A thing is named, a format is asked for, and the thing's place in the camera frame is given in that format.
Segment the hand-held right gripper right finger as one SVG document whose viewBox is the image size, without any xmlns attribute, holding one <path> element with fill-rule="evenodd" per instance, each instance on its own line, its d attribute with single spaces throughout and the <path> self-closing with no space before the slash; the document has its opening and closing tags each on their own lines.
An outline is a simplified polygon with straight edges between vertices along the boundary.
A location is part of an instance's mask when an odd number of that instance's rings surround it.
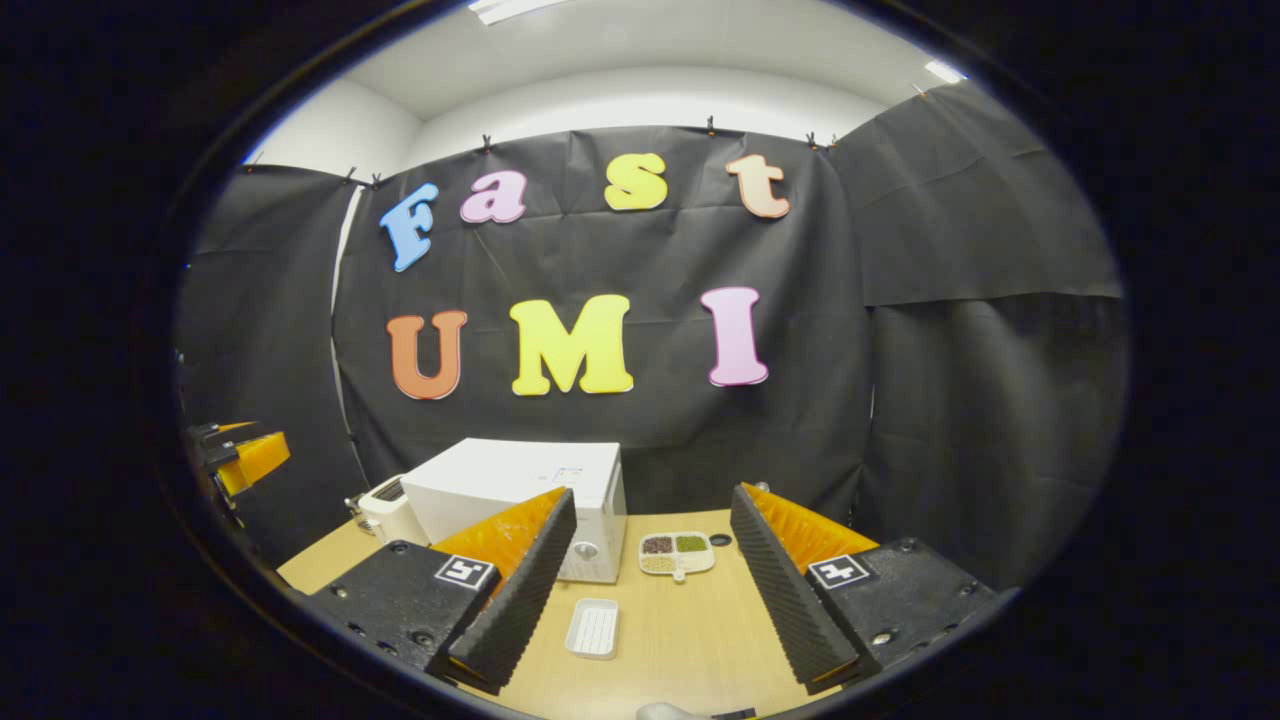
<svg viewBox="0 0 1280 720">
<path fill-rule="evenodd" d="M 911 661 L 1001 602 L 922 539 L 878 543 L 755 486 L 735 488 L 730 525 L 788 666 L 813 694 Z"/>
</svg>

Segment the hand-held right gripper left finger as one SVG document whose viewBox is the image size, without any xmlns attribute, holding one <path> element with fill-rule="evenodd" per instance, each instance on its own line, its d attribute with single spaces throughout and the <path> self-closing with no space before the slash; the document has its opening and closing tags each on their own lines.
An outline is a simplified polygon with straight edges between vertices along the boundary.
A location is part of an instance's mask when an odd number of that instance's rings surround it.
<svg viewBox="0 0 1280 720">
<path fill-rule="evenodd" d="M 554 487 L 429 547 L 392 541 L 305 605 L 401 664 L 498 694 L 576 528 L 572 489 Z"/>
</svg>

